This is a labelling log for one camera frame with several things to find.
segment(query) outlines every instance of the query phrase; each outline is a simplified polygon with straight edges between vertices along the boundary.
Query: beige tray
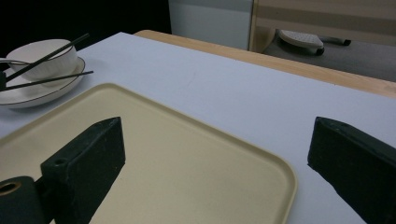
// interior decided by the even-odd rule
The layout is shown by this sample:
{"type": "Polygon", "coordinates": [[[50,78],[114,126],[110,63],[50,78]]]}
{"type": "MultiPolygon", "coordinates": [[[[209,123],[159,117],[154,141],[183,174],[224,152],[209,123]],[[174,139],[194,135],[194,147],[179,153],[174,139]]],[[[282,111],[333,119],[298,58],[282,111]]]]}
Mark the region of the beige tray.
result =
{"type": "Polygon", "coordinates": [[[285,223],[297,189],[279,157],[113,84],[0,140],[0,180],[39,165],[93,123],[121,117],[126,164],[92,223],[285,223]]]}

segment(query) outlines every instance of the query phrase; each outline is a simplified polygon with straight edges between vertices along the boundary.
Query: background wall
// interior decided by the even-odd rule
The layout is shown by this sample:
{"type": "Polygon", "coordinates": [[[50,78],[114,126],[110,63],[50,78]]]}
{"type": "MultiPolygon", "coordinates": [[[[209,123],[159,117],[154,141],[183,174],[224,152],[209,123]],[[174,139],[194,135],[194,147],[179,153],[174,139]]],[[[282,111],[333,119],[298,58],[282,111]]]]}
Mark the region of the background wall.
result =
{"type": "Polygon", "coordinates": [[[169,0],[173,35],[248,49],[253,0],[169,0]]]}

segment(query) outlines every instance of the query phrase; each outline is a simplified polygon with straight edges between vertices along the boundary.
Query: white plate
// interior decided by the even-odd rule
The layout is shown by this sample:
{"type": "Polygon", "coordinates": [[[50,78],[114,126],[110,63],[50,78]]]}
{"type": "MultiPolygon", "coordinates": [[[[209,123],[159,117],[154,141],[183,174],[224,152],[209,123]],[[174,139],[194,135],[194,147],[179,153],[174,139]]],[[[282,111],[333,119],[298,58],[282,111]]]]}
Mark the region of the white plate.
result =
{"type": "MultiPolygon", "coordinates": [[[[78,58],[78,65],[72,74],[84,71],[85,62],[78,58]]],[[[12,70],[5,71],[7,76],[12,74],[12,70]]],[[[7,108],[24,108],[34,105],[41,105],[46,102],[55,100],[67,92],[71,91],[83,79],[84,76],[69,78],[68,81],[60,85],[34,85],[30,87],[19,88],[10,91],[0,92],[0,106],[7,108]]],[[[16,77],[7,83],[8,86],[20,85],[28,82],[22,77],[16,77]]]]}

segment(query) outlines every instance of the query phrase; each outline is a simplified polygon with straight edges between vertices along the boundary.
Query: white bowl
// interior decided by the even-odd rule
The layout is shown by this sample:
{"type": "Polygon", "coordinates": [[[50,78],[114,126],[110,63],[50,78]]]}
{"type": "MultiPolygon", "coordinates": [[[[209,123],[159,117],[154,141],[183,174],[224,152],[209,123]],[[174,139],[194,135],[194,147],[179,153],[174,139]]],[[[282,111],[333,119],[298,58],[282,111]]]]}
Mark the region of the white bowl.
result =
{"type": "MultiPolygon", "coordinates": [[[[17,72],[27,66],[28,63],[34,63],[68,43],[70,43],[70,41],[65,39],[49,39],[27,44],[12,50],[7,55],[9,59],[27,63],[9,63],[8,65],[12,70],[17,72]]],[[[21,77],[29,81],[38,81],[50,77],[70,75],[70,73],[75,70],[77,62],[77,51],[74,46],[71,46],[23,73],[21,77]]]]}

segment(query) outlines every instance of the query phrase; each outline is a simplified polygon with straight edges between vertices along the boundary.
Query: white table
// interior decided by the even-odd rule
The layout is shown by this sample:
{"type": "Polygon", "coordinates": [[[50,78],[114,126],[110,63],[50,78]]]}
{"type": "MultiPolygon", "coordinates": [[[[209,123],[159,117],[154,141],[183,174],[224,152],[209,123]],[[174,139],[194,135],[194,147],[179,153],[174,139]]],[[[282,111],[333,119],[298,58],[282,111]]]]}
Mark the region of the white table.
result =
{"type": "Polygon", "coordinates": [[[0,137],[91,87],[112,82],[289,162],[299,179],[289,223],[364,223],[306,165],[314,120],[338,119],[396,147],[395,98],[123,33],[78,56],[94,74],[48,104],[0,108],[0,137]]]}

